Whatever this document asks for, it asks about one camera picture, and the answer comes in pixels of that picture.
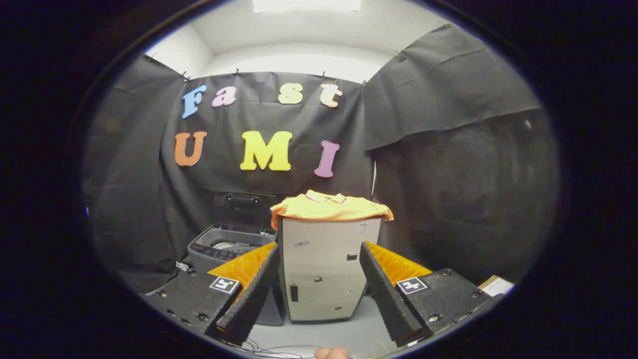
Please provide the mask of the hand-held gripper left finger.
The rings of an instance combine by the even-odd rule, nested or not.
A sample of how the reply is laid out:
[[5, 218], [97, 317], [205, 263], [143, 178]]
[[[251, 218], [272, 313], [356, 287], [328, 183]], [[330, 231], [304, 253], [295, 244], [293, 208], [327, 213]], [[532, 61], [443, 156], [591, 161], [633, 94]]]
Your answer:
[[241, 346], [248, 339], [278, 277], [273, 242], [195, 275], [177, 277], [142, 298], [199, 336]]

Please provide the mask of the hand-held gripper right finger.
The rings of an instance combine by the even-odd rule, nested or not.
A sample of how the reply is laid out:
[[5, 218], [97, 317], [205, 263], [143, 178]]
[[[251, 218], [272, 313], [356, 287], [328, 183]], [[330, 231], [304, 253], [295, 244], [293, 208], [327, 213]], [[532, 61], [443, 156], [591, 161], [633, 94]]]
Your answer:
[[371, 242], [362, 243], [358, 258], [389, 337], [398, 346], [456, 329], [503, 298], [452, 269], [432, 271]]

